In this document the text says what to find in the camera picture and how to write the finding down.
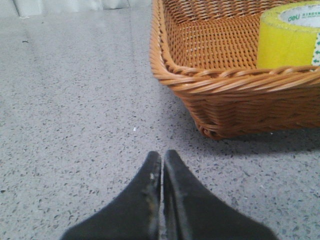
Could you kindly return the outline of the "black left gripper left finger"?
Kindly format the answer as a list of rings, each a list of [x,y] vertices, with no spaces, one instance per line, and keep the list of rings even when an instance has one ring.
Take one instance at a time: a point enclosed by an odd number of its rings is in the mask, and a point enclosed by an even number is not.
[[[63,240],[157,240],[161,157],[150,151],[129,185],[106,207],[68,229]]]

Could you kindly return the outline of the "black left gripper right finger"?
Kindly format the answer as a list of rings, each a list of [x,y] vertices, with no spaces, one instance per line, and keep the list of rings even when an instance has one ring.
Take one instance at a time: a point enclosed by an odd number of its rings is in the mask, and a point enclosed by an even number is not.
[[[265,225],[213,195],[175,150],[163,169],[164,216],[169,240],[275,240]]]

